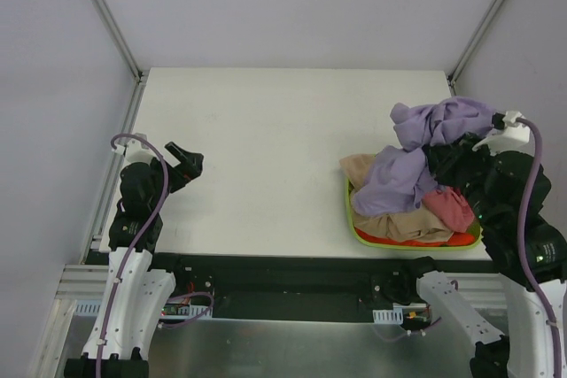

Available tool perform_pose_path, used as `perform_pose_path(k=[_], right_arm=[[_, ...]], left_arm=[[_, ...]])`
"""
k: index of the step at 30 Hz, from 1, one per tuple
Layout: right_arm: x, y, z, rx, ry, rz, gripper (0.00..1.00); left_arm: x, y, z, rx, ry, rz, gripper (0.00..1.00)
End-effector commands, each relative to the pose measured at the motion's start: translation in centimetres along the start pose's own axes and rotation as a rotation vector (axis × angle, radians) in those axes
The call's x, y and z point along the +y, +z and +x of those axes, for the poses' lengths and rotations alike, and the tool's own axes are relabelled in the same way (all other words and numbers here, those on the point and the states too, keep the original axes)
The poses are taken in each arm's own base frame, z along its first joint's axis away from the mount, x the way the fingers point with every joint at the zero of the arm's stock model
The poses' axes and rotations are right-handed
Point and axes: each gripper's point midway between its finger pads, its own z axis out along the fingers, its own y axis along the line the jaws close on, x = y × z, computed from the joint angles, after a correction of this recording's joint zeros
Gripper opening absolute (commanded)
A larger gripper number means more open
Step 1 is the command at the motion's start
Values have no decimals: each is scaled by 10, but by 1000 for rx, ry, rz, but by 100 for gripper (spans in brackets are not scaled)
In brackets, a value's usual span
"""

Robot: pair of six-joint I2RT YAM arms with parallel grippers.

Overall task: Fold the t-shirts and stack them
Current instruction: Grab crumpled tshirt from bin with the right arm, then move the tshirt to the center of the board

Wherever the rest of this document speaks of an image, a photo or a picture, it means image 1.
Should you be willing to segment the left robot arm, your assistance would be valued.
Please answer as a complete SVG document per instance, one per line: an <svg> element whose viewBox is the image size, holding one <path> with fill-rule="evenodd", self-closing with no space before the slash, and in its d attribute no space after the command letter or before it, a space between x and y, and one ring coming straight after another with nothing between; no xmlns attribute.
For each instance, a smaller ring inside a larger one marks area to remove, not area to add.
<svg viewBox="0 0 567 378"><path fill-rule="evenodd" d="M111 140L125 166L120 197L108 229L108 273L97 318L77 359L66 361L65 377L146 377L151 340L170 297L179 297L187 276L175 267L155 269L153 253L167 197L197 179L204 157L169 142L170 165L141 135L118 134Z"/></svg>

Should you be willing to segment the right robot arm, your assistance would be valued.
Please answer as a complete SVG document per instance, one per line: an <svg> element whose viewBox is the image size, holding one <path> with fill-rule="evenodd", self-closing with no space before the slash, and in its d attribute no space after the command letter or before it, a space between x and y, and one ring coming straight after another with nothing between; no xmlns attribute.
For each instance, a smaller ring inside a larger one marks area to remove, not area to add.
<svg viewBox="0 0 567 378"><path fill-rule="evenodd" d="M550 181L538 155L492 154L479 141L465 135L423 151L435 180L460 191L480 224L503 288L509 331L486 322L433 268L402 276L400 295L408 302L427 302L457 332L473 376L564 377L566 241L540 216Z"/></svg>

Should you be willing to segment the purple t shirt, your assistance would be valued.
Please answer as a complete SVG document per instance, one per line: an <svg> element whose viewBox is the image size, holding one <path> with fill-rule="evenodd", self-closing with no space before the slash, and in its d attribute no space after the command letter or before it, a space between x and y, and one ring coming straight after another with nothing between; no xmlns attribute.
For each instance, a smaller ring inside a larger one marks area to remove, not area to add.
<svg viewBox="0 0 567 378"><path fill-rule="evenodd" d="M486 136L496 112L459 96L415 107L397 103L390 118L400 146L388 145L376 154L362 186L351 195L355 212L373 217L418 209L422 198L439 187L423 147L448 145L467 133Z"/></svg>

